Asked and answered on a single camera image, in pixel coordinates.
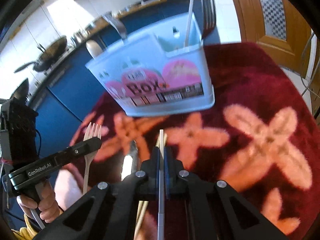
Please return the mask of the left hand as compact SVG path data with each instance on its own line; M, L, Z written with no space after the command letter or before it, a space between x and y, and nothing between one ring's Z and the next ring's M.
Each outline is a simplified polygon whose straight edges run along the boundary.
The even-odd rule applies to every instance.
M45 182L41 194L42 200L39 204L25 195L18 196L16 200L24 214L29 218L33 218L31 209L39 209L41 211L40 218L46 223L51 223L61 215L61 210L55 199L55 192L49 181Z

